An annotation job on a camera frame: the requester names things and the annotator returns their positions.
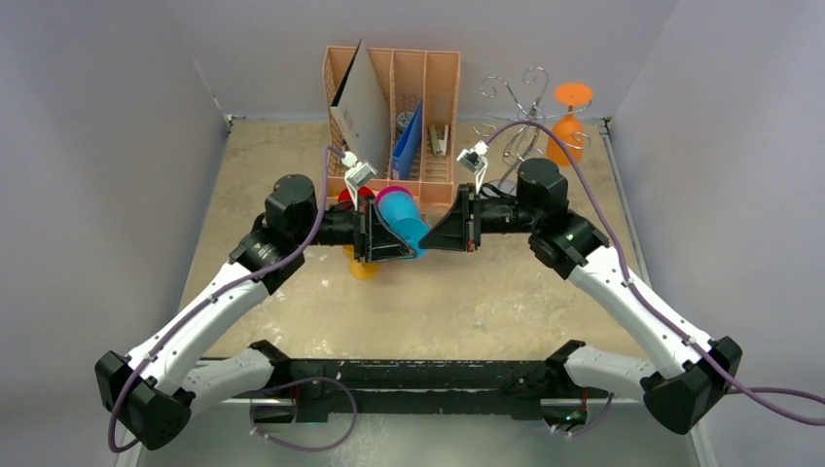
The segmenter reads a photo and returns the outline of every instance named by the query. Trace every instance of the blue binder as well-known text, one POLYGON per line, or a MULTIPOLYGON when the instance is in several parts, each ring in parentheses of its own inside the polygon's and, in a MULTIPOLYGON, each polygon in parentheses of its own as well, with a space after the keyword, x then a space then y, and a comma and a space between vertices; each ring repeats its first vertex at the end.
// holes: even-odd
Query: blue binder
POLYGON ((392 162, 390 163, 390 176, 393 180, 409 180, 410 171, 413 170, 413 162, 418 154, 418 147, 421 145, 421 101, 415 108, 410 124, 404 130, 404 134, 395 145, 392 151, 392 162))

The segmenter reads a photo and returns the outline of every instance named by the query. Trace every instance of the purple cable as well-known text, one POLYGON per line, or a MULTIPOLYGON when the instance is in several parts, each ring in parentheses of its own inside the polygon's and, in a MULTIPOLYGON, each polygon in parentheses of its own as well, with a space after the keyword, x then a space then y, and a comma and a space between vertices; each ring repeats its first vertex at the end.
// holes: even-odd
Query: purple cable
MULTIPOLYGON (((677 336, 679 336, 682 339, 682 341, 684 341, 684 342, 692 341, 691 336, 689 336, 687 333, 682 331, 681 328, 676 326, 675 323, 673 323, 672 321, 667 319, 666 316, 661 314, 653 305, 651 305, 650 302, 648 302, 644 298, 644 296, 641 294, 641 292, 636 287, 636 285, 633 284, 633 282, 630 280, 630 269, 628 267, 628 261, 625 259, 625 250, 624 250, 624 248, 622 248, 622 244, 619 242, 619 238, 616 236, 616 233, 613 232, 613 229, 610 227, 610 224, 607 222, 607 219, 605 218, 604 213, 601 211, 601 208, 598 206, 598 202, 596 202, 596 200, 595 200, 595 195, 593 194, 590 185, 588 185, 588 182, 585 179, 585 174, 582 173, 582 169, 579 167, 578 163, 573 158, 573 155, 570 154, 570 150, 567 149, 567 145, 564 144, 564 141, 562 141, 561 138, 559 138, 558 136, 553 134, 553 132, 550 131, 549 128, 547 128, 546 126, 544 126, 542 124, 532 122, 532 121, 529 121, 529 120, 520 120, 520 121, 509 122, 509 123, 499 127, 498 129, 496 129, 488 137, 488 139, 486 140, 485 143, 487 145, 489 145, 490 142, 493 140, 493 138, 498 136, 502 131, 504 131, 505 129, 510 128, 512 126, 516 126, 516 125, 535 126, 539 129, 541 129, 542 131, 547 133, 547 135, 550 136, 551 139, 553 139, 556 142, 556 144, 558 145, 559 148, 561 148, 561 151, 564 153, 564 155, 567 157, 567 159, 573 165, 573 170, 575 170, 576 176, 579 178, 579 181, 582 183, 582 188, 585 189, 585 193, 587 194, 588 199, 590 200, 590 202, 593 206, 593 210, 595 210, 595 214, 598 217, 598 220, 601 221, 601 224, 604 226, 604 229, 607 231, 607 235, 610 236, 610 241, 613 242, 613 246, 616 248, 616 252, 619 255, 619 265, 620 265, 620 269, 622 270, 622 276, 625 279, 625 282, 628 284, 628 288, 630 289, 630 292, 642 304, 642 306, 644 306, 652 315, 654 315, 656 317, 656 319, 658 319, 660 322, 662 322, 662 324, 664 324, 668 329, 670 329, 671 331, 673 331, 673 333, 675 333, 677 336)), ((794 420, 796 422, 799 422, 799 423, 802 423, 802 424, 805 424, 805 425, 812 425, 812 426, 825 426, 825 418, 814 418, 814 417, 803 416, 803 415, 793 413, 793 412, 788 411, 787 409, 783 409, 780 406, 778 406, 777 404, 774 404, 773 402, 765 399, 764 397, 757 394, 757 392, 774 393, 774 394, 786 394, 786 395, 791 395, 791 396, 795 396, 795 397, 800 397, 800 398, 803 398, 803 399, 809 399, 811 401, 818 402, 822 405, 825 405, 825 398, 823 398, 821 396, 818 396, 816 394, 812 394, 810 392, 805 392, 805 391, 801 391, 801 390, 797 390, 797 389, 786 389, 786 388, 782 388, 782 387, 759 387, 759 388, 755 388, 755 389, 759 389, 758 391, 754 390, 754 389, 751 389, 751 388, 747 387, 744 383, 742 383, 741 381, 736 379, 735 377, 731 376, 730 373, 725 371, 725 369, 722 368, 721 365, 719 365, 719 362, 714 360, 713 357, 711 357, 710 354, 708 354, 703 348, 701 348, 701 346, 698 343, 693 342, 691 344, 691 348, 693 350, 695 350, 699 355, 701 355, 701 357, 713 368, 714 371, 716 371, 716 373, 718 373, 722 378, 725 379, 725 381, 727 381, 730 385, 732 385, 735 388, 735 390, 737 392, 732 392, 732 393, 734 393, 734 394, 736 394, 736 393, 744 394, 744 395, 748 396, 750 399, 752 399, 754 402, 756 402, 756 403, 760 404, 762 407, 765 407, 766 409, 768 409, 769 411, 771 411, 773 413, 776 413, 778 415, 784 416, 785 418, 789 418, 791 420, 794 420)))
POLYGON ((609 411, 610 406, 613 405, 613 398, 614 397, 615 397, 615 395, 612 392, 610 394, 608 394, 607 395, 607 402, 604 403, 604 407, 601 409, 601 412, 598 413, 598 415, 595 417, 595 419, 592 422, 588 423, 587 425, 583 426, 582 428, 580 428, 576 431, 572 431, 572 432, 568 431, 567 432, 568 436, 581 436, 581 435, 584 435, 585 433, 593 430, 595 428, 595 425, 599 424, 601 422, 601 420, 604 418, 604 416, 607 415, 607 411, 609 411))
MULTIPOLYGON (((229 292, 242 282, 246 282, 247 280, 264 276, 266 274, 269 274, 270 272, 273 272, 274 270, 283 268, 284 266, 292 262, 292 260, 298 258, 298 256, 301 255, 304 252, 304 250, 309 246, 309 244, 315 238, 315 235, 318 234, 318 229, 321 228, 321 221, 324 218, 324 207, 327 203, 327 178, 329 176, 329 158, 327 157, 327 152, 332 152, 338 155, 340 158, 344 157, 343 151, 338 148, 335 148, 333 146, 327 146, 326 148, 324 148, 324 173, 321 175, 321 197, 318 199, 318 214, 315 216, 315 222, 312 224, 312 228, 306 235, 306 239, 304 240, 304 242, 298 245, 298 248, 296 248, 295 251, 287 255, 286 258, 275 263, 274 265, 268 266, 261 270, 257 270, 255 272, 251 272, 247 275, 244 275, 243 277, 228 282, 212 294, 214 298, 218 298, 224 295, 225 293, 229 292)), ((111 452, 125 452, 129 449, 134 448, 134 446, 138 443, 138 440, 132 440, 132 442, 127 445, 118 446, 117 440, 115 440, 115 430, 118 422, 118 414, 123 409, 124 402, 126 401, 126 394, 128 394, 129 391, 131 391, 132 386, 137 381, 137 378, 140 376, 140 374, 143 373, 144 370, 146 370, 146 367, 149 365, 150 359, 157 355, 158 352, 160 352, 163 349, 164 345, 166 345, 178 332, 180 332, 181 329, 183 329, 184 326, 187 325, 187 323, 192 321, 192 318, 194 318, 209 304, 211 304, 209 299, 204 299, 202 302, 195 305, 191 310, 189 310, 189 312, 187 312, 186 315, 184 315, 184 317, 180 319, 180 321, 175 323, 175 325, 169 329, 168 333, 166 333, 165 335, 161 336, 160 339, 158 339, 158 341, 155 343, 155 346, 152 347, 151 350, 149 350, 148 355, 146 355, 146 357, 144 357, 144 359, 141 360, 141 362, 137 365, 137 367, 134 369, 131 375, 129 375, 129 377, 126 379, 126 383, 124 384, 124 387, 121 389, 121 392, 118 394, 118 398, 115 400, 114 407, 112 407, 112 416, 109 417, 108 441, 109 450, 111 452)))
POLYGON ((326 445, 326 446, 311 447, 311 446, 296 445, 296 444, 290 443, 288 441, 284 441, 284 440, 275 438, 273 436, 270 436, 264 430, 259 428, 258 425, 255 424, 255 408, 254 407, 251 407, 249 409, 249 421, 250 421, 250 423, 252 423, 252 432, 255 433, 256 435, 264 438, 267 441, 271 441, 273 443, 282 445, 285 448, 294 449, 294 450, 302 450, 303 452, 321 452, 322 450, 334 449, 334 448, 337 448, 338 446, 340 446, 344 441, 346 441, 346 439, 349 438, 349 435, 352 434, 352 431, 355 430, 355 422, 358 419, 358 406, 355 404, 355 396, 353 396, 352 392, 350 392, 349 389, 347 389, 346 386, 344 386, 340 381, 338 381, 336 379, 332 379, 330 377, 306 377, 304 379, 298 379, 298 380, 295 380, 295 381, 292 381, 292 382, 289 382, 289 383, 286 383, 286 384, 282 384, 280 386, 268 387, 268 388, 265 388, 265 389, 261 389, 260 391, 255 391, 255 393, 256 394, 266 394, 266 393, 269 393, 269 392, 277 392, 277 391, 280 391, 280 390, 283 390, 283 389, 289 389, 290 387, 297 386, 299 384, 304 384, 305 382, 311 382, 311 381, 324 381, 324 382, 332 383, 332 384, 336 385, 337 387, 339 387, 343 391, 343 393, 346 394, 346 397, 349 399, 349 403, 352 405, 352 421, 349 422, 349 428, 346 429, 346 433, 344 433, 343 436, 338 438, 335 442, 333 442, 329 445, 326 445))

